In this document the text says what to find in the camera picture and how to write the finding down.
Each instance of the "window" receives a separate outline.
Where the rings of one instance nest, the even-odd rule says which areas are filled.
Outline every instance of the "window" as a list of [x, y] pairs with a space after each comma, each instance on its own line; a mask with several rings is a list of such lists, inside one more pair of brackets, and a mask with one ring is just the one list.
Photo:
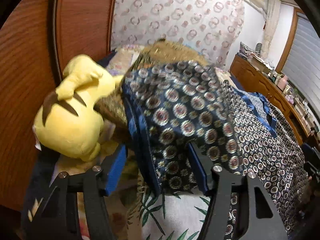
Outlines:
[[307, 17], [298, 10], [294, 12], [288, 42], [276, 70], [289, 77], [320, 116], [320, 38]]

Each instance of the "wooden dresser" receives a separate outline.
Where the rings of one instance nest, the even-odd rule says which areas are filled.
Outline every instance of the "wooden dresser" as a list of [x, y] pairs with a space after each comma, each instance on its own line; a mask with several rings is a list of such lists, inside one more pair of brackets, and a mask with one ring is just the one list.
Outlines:
[[233, 60], [230, 72], [237, 78], [245, 91], [261, 93], [270, 103], [281, 110], [291, 125], [300, 145], [308, 138], [309, 132], [301, 116], [294, 109], [293, 105], [285, 99], [282, 91], [265, 75], [238, 55]]

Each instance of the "metal screw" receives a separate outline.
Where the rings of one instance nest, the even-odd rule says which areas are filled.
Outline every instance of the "metal screw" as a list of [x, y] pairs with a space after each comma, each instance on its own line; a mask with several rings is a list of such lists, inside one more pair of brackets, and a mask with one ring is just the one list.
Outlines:
[[252, 171], [248, 172], [248, 177], [251, 179], [254, 179], [256, 177], [256, 174]]
[[68, 175], [68, 173], [67, 173], [66, 171], [62, 171], [62, 172], [60, 172], [60, 173], [58, 174], [58, 176], [59, 176], [60, 179], [65, 178], [67, 175]]
[[216, 166], [213, 167], [213, 170], [216, 171], [216, 172], [220, 172], [220, 171], [222, 171], [222, 167], [219, 166], [219, 165], [216, 165]]
[[96, 165], [96, 166], [93, 166], [93, 167], [92, 167], [92, 170], [93, 170], [94, 172], [98, 172], [98, 171], [101, 171], [101, 167], [98, 166], [98, 165]]

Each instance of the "window blind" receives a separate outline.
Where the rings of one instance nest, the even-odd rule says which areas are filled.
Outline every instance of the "window blind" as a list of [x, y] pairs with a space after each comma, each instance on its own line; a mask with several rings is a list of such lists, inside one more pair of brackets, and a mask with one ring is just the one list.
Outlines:
[[282, 72], [300, 90], [320, 116], [320, 38], [304, 14]]

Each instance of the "blue gripper pad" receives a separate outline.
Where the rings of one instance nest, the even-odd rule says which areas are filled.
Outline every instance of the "blue gripper pad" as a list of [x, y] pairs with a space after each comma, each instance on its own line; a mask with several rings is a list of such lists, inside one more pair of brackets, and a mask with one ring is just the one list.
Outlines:
[[210, 194], [209, 191], [213, 189], [212, 161], [208, 156], [201, 154], [196, 143], [189, 143], [188, 148], [188, 159], [199, 190], [207, 196]]
[[122, 170], [124, 168], [124, 164], [127, 160], [127, 149], [125, 145], [119, 145], [116, 151], [113, 153], [114, 161], [109, 169], [107, 182], [106, 182], [106, 195], [109, 196], [117, 187]]

